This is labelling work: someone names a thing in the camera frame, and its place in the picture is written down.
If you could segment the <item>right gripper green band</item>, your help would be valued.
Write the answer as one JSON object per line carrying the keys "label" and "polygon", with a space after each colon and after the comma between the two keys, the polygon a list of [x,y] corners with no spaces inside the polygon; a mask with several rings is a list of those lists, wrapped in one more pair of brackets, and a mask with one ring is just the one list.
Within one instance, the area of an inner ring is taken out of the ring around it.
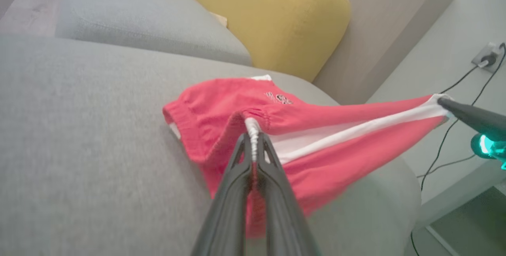
{"label": "right gripper green band", "polygon": [[468,104],[439,98],[438,104],[461,122],[479,132],[470,140],[473,153],[482,159],[498,160],[506,169],[506,116]]}

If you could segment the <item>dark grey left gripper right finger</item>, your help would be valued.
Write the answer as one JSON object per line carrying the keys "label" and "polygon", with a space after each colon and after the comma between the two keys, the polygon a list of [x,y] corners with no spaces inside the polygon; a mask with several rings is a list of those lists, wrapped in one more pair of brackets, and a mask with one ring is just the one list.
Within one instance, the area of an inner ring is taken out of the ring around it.
{"label": "dark grey left gripper right finger", "polygon": [[258,190],[265,202],[268,256],[318,256],[291,184],[269,137],[260,133],[257,157]]}

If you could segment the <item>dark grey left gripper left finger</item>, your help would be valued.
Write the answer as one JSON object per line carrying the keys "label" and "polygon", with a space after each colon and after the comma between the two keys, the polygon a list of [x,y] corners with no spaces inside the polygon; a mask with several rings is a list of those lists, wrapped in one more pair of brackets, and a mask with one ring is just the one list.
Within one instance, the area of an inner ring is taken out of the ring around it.
{"label": "dark grey left gripper left finger", "polygon": [[192,256],[245,255],[245,219],[252,178],[251,139],[244,133],[238,138]]}

